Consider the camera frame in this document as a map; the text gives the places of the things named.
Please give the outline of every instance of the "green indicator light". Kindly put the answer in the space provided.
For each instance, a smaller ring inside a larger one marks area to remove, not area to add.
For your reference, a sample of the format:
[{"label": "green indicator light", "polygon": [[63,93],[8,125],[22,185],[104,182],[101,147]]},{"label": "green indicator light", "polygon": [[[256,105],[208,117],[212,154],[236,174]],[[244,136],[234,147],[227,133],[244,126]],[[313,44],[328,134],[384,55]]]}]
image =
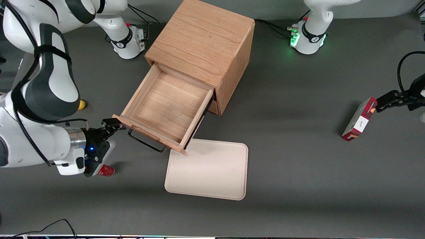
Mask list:
[{"label": "green indicator light", "polygon": [[323,36],[322,43],[320,43],[320,46],[323,46],[323,43],[325,42],[326,34]]},{"label": "green indicator light", "polygon": [[297,33],[295,36],[292,37],[293,39],[291,40],[291,46],[295,47],[298,43],[298,39],[300,38],[300,34]]}]

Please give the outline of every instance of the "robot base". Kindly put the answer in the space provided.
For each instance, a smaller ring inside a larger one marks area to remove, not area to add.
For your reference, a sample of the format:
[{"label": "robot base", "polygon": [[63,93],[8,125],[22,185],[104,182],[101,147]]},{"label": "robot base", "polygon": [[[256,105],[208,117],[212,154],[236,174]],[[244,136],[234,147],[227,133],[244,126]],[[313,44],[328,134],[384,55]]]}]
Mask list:
[{"label": "robot base", "polygon": [[[305,21],[302,20],[298,23],[295,23],[292,25],[292,27],[297,27],[298,29],[302,29],[302,26],[305,24]],[[315,43],[311,43],[309,39],[304,36],[302,31],[299,31],[296,33],[295,36],[291,39],[290,46],[295,48],[298,52],[305,54],[305,55],[311,55],[316,53],[321,46],[323,46],[323,41],[325,40],[326,35],[322,39],[318,38],[318,41]]]},{"label": "robot base", "polygon": [[133,59],[146,49],[145,32],[135,26],[128,27],[133,32],[132,40],[125,48],[119,48],[113,43],[113,50],[123,59]]}]

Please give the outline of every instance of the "yellow ball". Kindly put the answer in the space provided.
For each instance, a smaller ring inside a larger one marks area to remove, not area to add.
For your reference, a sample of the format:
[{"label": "yellow ball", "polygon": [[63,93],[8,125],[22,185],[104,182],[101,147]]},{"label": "yellow ball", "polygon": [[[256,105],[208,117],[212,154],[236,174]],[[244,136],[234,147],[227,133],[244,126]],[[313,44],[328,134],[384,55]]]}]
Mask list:
[{"label": "yellow ball", "polygon": [[78,106],[78,110],[83,110],[87,106],[87,103],[84,100],[80,100],[80,105]]}]

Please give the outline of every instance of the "red can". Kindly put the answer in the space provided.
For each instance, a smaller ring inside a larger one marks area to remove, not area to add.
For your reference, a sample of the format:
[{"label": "red can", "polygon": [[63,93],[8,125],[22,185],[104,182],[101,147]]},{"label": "red can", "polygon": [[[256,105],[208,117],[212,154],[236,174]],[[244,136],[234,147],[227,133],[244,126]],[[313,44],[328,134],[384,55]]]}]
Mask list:
[{"label": "red can", "polygon": [[113,167],[108,165],[103,165],[102,168],[97,173],[97,175],[109,177],[109,176],[112,176],[114,173],[115,173],[115,169]]}]

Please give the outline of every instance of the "gray table surface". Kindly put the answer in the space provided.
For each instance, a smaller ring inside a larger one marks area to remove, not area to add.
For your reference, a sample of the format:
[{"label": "gray table surface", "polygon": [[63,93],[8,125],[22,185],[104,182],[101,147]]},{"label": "gray table surface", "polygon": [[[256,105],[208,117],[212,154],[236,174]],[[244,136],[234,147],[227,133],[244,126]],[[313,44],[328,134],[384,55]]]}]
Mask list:
[{"label": "gray table surface", "polygon": [[[159,29],[151,31],[150,42]],[[79,234],[425,238],[420,110],[375,114],[360,138],[340,138],[359,103],[397,89],[400,58],[425,50],[419,18],[335,20],[329,31],[323,48],[306,56],[257,23],[251,61],[224,115],[208,114],[197,131],[195,138],[248,145],[242,201],[166,192],[169,151],[119,132],[113,177],[60,176],[45,165],[0,169],[0,233],[67,218]],[[98,127],[121,113],[149,65],[143,56],[120,59],[101,28],[65,36],[90,104],[74,116]],[[406,87],[424,63],[423,56],[406,60]]]}]

